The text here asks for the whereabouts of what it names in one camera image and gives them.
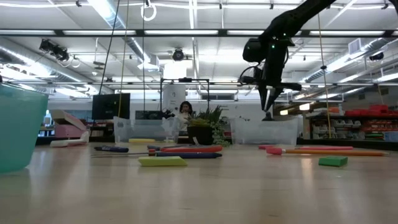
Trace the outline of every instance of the robotic arm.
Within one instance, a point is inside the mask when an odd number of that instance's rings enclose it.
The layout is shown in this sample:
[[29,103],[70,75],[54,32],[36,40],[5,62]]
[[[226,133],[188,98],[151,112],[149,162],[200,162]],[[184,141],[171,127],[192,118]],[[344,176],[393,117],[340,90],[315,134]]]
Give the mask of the robotic arm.
[[[241,83],[255,84],[261,97],[261,109],[267,111],[284,88],[301,90],[297,83],[282,83],[282,71],[289,57],[288,47],[293,47],[292,37],[313,16],[336,0],[307,0],[299,7],[286,11],[272,20],[269,27],[258,37],[250,38],[243,50],[247,62],[261,63],[262,70],[254,67],[253,77],[241,77]],[[398,13],[398,1],[390,0]]]

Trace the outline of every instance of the screwdriver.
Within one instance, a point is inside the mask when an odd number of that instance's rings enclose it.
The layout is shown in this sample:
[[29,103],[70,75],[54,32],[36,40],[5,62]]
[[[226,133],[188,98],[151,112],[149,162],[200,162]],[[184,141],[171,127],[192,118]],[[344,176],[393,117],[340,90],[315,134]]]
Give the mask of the screwdriver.
[[223,156],[216,152],[159,152],[154,149],[150,149],[149,152],[135,152],[135,153],[125,153],[125,154],[94,154],[92,157],[127,157],[127,156],[179,156],[182,159],[216,159]]

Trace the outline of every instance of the air duct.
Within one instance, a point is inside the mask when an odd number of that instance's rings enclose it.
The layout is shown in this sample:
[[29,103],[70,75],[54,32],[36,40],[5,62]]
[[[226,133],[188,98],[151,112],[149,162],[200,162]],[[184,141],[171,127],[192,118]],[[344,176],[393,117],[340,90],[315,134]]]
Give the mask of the air duct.
[[[88,2],[93,6],[93,8],[97,11],[97,13],[105,20],[105,22],[109,25],[110,28],[113,28],[113,24],[115,24],[115,29],[126,29],[126,25],[124,21],[121,19],[120,15],[116,16],[116,8],[112,0],[88,0]],[[159,60],[152,60],[151,57],[144,52],[142,47],[138,44],[138,42],[133,37],[123,37],[122,38],[126,44],[131,48],[137,58],[141,63],[148,63],[148,66],[144,68],[148,68],[153,70],[156,67],[156,70],[159,71],[159,64],[153,63]]]
[[[0,63],[13,64],[15,66],[26,65],[30,68],[34,66],[35,71],[37,71],[33,72],[35,75],[41,77],[41,72],[47,73],[48,75],[45,78],[49,78],[51,81],[54,81],[54,79],[62,79],[64,81],[71,80],[71,82],[92,82],[89,78],[86,78],[68,68],[64,68],[61,65],[3,37],[0,37],[0,55],[1,58],[5,58],[5,60]],[[104,87],[104,89],[107,93],[114,93],[114,91],[108,87]]]
[[[335,57],[329,61],[326,61],[325,65],[327,69],[325,70],[325,75],[330,74],[344,66],[347,66],[353,62],[355,62],[359,58],[371,56],[378,51],[383,51],[382,48],[387,45],[388,43],[392,42],[394,39],[388,38],[378,38],[373,40],[366,40],[366,39],[357,39],[351,44],[356,44],[357,50],[349,52],[346,51],[345,53],[341,54],[339,57]],[[310,83],[317,78],[323,76],[323,70],[316,68],[309,72],[309,74],[301,80],[301,82]]]

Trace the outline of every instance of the sponge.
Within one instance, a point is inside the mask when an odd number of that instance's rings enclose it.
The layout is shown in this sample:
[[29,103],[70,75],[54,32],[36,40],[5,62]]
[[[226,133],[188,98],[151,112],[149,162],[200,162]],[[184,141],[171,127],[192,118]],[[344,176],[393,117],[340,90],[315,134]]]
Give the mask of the sponge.
[[324,158],[319,158],[319,165],[320,166],[335,166],[341,167],[346,165],[348,162],[348,158],[345,156],[327,156]]
[[155,139],[129,139],[129,143],[153,143]]
[[186,166],[185,160],[179,156],[165,156],[165,157],[140,157],[138,161],[141,166]]

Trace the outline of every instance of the computer monitor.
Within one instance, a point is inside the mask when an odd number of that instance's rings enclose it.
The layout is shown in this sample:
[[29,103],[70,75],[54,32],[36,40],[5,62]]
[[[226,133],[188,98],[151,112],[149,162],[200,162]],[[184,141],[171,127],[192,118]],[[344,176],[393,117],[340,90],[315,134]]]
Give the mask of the computer monitor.
[[121,102],[120,94],[95,95],[93,97],[93,113],[92,119],[113,119],[119,114],[120,118],[130,118],[130,93],[122,93]]

